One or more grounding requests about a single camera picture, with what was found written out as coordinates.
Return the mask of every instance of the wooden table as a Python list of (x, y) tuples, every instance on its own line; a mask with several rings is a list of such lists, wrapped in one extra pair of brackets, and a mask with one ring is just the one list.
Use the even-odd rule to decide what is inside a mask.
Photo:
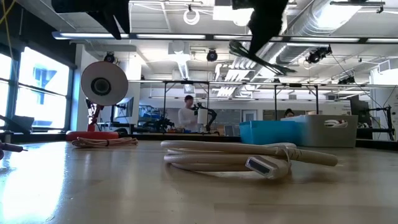
[(280, 181), (187, 172), (160, 142), (74, 149), (26, 145), (0, 161), (0, 223), (398, 223), (398, 154), (323, 150), (336, 167), (294, 162)]

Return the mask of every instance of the door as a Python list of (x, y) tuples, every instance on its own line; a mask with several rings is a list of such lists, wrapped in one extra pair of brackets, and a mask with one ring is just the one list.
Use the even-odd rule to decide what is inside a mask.
[(243, 117), (243, 122), (255, 121), (255, 120), (257, 120), (257, 111), (256, 110), (243, 110), (242, 117)]

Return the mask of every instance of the beige cable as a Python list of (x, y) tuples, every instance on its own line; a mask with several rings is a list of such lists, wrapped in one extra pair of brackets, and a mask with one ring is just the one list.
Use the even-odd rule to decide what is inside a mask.
[(87, 139), (78, 137), (77, 140), (72, 141), (76, 147), (107, 147), (107, 146), (126, 146), (131, 144), (138, 144), (136, 138), (119, 138), (109, 140)]
[(162, 148), (167, 149), (164, 161), (184, 170), (202, 172), (249, 171), (245, 166), (247, 159), (256, 155), (267, 155), (277, 159), (307, 162), (326, 166), (335, 166), (337, 157), (321, 152), (297, 149), (294, 144), (280, 143), (265, 146), (198, 142), (163, 141)]

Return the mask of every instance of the white storage bin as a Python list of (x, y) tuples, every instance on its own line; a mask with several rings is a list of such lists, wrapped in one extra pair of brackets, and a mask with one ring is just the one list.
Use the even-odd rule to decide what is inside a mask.
[[(305, 147), (355, 147), (358, 116), (348, 115), (301, 115), (284, 118), (297, 123), (299, 146)], [(325, 121), (345, 121), (340, 127), (325, 126)]]

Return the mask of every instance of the person with dark hair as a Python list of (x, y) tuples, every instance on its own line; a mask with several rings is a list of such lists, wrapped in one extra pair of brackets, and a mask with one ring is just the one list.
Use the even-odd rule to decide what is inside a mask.
[(193, 105), (193, 97), (187, 95), (184, 99), (185, 106), (178, 111), (178, 120), (180, 125), (184, 127), (185, 130), (191, 132), (198, 131), (198, 118), (195, 116), (195, 112), (191, 110)]
[(291, 118), (293, 116), (294, 116), (294, 112), (292, 111), (292, 109), (289, 108), (285, 111), (285, 118)]

